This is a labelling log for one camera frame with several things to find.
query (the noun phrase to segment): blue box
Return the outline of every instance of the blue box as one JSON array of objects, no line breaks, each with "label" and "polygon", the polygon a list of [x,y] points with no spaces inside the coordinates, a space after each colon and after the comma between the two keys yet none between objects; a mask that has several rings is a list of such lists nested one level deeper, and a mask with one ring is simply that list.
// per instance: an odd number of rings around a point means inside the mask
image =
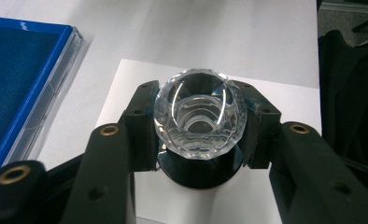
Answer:
[{"label": "blue box", "polygon": [[0,167],[29,158],[82,42],[69,25],[0,18]]}]

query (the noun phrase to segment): clear glass object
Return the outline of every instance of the clear glass object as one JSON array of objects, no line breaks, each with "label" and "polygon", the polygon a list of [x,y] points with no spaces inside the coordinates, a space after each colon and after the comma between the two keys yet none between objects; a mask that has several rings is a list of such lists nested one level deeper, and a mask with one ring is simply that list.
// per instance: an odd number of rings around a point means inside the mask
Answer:
[{"label": "clear glass object", "polygon": [[227,153],[242,137],[247,105],[227,76],[191,69],[170,78],[154,105],[155,129],[163,144],[193,160]]}]

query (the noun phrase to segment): black holder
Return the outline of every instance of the black holder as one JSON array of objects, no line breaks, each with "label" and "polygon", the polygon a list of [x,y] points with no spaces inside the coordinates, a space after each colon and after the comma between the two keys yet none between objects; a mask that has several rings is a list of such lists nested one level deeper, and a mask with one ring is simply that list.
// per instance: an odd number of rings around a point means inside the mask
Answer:
[{"label": "black holder", "polygon": [[[283,223],[368,223],[368,182],[360,182],[368,180],[361,178],[368,176],[368,167],[354,176],[313,128],[280,124],[280,113],[259,92],[236,84],[248,103],[248,123],[237,147],[216,161],[220,171],[203,164],[218,181],[208,186],[189,181],[183,174],[191,163],[184,162],[178,175],[165,172],[178,184],[209,189],[234,175],[236,168],[226,178],[219,176],[227,164],[240,165],[241,153],[241,164],[252,169],[272,163],[271,185]],[[92,132],[83,155],[48,172],[38,161],[2,167],[0,223],[135,223],[134,172],[157,169],[152,108],[158,89],[157,81],[141,85],[118,123]],[[164,159],[177,156],[167,153],[159,158],[164,169],[169,169]]]}]

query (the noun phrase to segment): black bag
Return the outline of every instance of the black bag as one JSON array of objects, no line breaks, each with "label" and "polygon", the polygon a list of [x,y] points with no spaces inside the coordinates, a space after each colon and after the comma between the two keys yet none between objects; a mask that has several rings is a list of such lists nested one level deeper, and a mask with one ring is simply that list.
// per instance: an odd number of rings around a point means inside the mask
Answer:
[{"label": "black bag", "polygon": [[368,165],[368,44],[339,31],[318,40],[322,136],[341,157]]}]

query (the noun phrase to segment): black plastic arm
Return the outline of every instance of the black plastic arm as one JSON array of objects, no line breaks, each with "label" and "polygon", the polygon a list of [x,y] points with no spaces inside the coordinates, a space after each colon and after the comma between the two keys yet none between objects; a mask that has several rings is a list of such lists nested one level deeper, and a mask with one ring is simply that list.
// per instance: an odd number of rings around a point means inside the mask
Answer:
[{"label": "black plastic arm", "polygon": [[368,192],[311,127],[284,123],[270,179],[283,223],[368,223]]},{"label": "black plastic arm", "polygon": [[35,221],[46,177],[39,161],[17,161],[0,169],[0,224]]},{"label": "black plastic arm", "polygon": [[130,149],[122,124],[92,132],[61,223],[135,223]]}]

